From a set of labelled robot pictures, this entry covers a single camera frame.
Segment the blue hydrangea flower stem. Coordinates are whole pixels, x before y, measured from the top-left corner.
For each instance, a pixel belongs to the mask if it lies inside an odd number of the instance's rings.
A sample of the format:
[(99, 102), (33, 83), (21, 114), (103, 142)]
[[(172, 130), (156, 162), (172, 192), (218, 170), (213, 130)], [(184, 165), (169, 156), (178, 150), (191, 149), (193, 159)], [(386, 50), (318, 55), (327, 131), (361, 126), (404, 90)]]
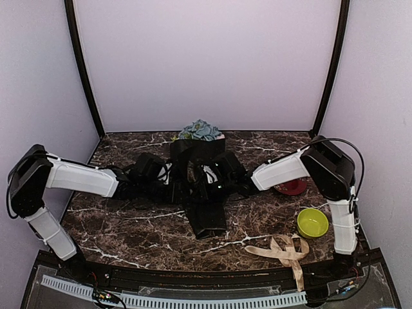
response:
[(211, 142), (225, 139), (225, 135), (216, 126), (212, 126), (208, 122), (198, 119), (192, 124), (185, 126), (176, 138), (179, 140), (202, 140)]

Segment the black wrapping paper sheet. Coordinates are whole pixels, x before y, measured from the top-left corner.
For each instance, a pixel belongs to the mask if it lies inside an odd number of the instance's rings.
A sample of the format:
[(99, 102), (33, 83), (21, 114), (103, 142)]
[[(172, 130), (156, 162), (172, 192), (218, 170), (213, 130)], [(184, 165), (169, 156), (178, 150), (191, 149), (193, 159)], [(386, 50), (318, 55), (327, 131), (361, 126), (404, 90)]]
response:
[(221, 236), (226, 230), (225, 195), (213, 160), (225, 151), (225, 139), (175, 140), (170, 146), (175, 175), (181, 183), (182, 205), (196, 239)]

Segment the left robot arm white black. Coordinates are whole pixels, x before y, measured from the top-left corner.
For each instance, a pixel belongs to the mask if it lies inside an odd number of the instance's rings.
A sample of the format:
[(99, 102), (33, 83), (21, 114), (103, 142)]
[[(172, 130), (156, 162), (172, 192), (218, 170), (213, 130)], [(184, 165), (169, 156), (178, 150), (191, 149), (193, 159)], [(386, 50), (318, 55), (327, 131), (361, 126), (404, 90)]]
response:
[(176, 270), (187, 254), (189, 222), (177, 207), (159, 214), (140, 202), (105, 200), (92, 194), (53, 189), (47, 195), (53, 214), (78, 237), (92, 261), (151, 270)]

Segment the beige satin ribbon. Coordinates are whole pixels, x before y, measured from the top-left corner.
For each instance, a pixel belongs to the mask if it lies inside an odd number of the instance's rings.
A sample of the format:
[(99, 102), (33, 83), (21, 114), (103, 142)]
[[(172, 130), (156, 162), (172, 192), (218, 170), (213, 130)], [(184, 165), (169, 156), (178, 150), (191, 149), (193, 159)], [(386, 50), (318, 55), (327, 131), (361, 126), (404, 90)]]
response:
[(291, 268), (297, 291), (302, 292), (304, 290), (304, 275), (299, 262), (308, 255), (310, 247), (307, 241), (297, 234), (293, 236), (280, 235), (279, 238), (284, 243), (283, 247), (274, 238), (271, 238), (270, 249), (248, 245), (245, 250), (256, 256), (278, 259), (284, 267)]

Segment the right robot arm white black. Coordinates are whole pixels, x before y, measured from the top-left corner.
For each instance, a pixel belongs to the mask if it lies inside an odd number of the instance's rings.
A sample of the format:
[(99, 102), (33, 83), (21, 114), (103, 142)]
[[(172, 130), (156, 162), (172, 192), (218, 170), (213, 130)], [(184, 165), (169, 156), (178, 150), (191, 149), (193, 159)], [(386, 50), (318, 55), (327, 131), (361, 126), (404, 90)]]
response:
[(327, 201), (332, 216), (334, 256), (328, 273), (342, 279), (352, 271), (359, 231), (357, 201), (361, 181), (355, 162), (335, 143), (336, 138), (315, 137), (309, 144), (246, 172), (231, 153), (222, 153), (200, 166), (196, 194), (206, 202), (220, 202), (232, 192), (250, 196), (299, 178), (311, 178)]

